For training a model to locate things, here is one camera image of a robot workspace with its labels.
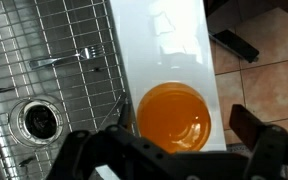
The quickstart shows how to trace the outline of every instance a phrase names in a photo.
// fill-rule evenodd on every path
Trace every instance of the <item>tile floor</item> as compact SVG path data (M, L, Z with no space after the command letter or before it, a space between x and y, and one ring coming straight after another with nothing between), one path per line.
M211 42L226 142L240 140L228 125L232 104L288 130L288 14L271 10L233 28L260 51L249 64Z

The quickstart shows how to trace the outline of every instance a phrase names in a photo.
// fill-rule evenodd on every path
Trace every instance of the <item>orange plate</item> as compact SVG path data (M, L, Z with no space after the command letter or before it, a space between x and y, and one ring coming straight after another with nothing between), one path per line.
M169 153L200 150L211 120L201 95L176 82L158 85L145 94L137 110L140 133Z

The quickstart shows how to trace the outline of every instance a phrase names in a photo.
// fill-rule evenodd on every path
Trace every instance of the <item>sink drain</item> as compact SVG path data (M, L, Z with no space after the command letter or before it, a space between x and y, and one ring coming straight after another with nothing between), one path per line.
M9 127L16 141L28 147L54 142L63 130L60 111L48 101L25 99L12 109Z
M25 126L29 133L41 139L48 139L56 133L56 119L46 106L34 106L28 110Z

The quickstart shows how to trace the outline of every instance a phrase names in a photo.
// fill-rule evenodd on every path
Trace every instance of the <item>wire rack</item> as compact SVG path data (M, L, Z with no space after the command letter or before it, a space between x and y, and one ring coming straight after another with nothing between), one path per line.
M44 179L65 136L74 130L99 130L106 114L125 91L109 4L104 0L0 0L0 165L5 179ZM90 46L103 46L104 56L72 57L31 70L32 60L66 57ZM17 143L7 120L23 98L57 99L65 127L48 147ZM20 167L24 160L33 158Z

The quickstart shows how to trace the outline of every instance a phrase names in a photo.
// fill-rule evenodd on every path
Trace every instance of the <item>metal rack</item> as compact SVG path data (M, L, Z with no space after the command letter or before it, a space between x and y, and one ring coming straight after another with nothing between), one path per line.
M125 91L111 18L104 0L0 0L0 88L14 87L0 94L0 165L6 179L44 179L65 136L80 129L97 132ZM28 66L94 45L103 46L104 56L36 70ZM58 99L54 104L64 109L65 130L50 146L31 149L14 141L7 120L16 102L39 95Z

